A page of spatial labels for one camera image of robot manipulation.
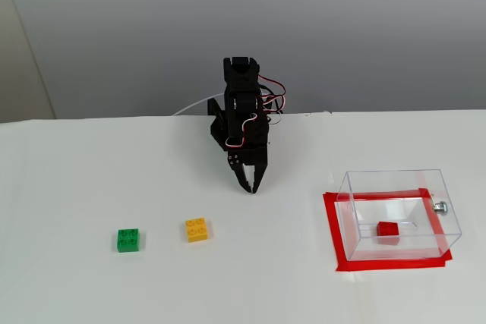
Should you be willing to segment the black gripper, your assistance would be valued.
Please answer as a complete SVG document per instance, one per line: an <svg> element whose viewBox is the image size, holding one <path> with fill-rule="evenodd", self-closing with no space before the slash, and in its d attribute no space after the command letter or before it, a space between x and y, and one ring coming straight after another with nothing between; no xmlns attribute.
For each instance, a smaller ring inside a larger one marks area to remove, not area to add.
<svg viewBox="0 0 486 324"><path fill-rule="evenodd" d="M241 149L228 149L227 153L228 164L234 171L240 186L248 193L256 193L267 169L267 144L245 145ZM246 177L244 165L254 166L253 190Z"/></svg>

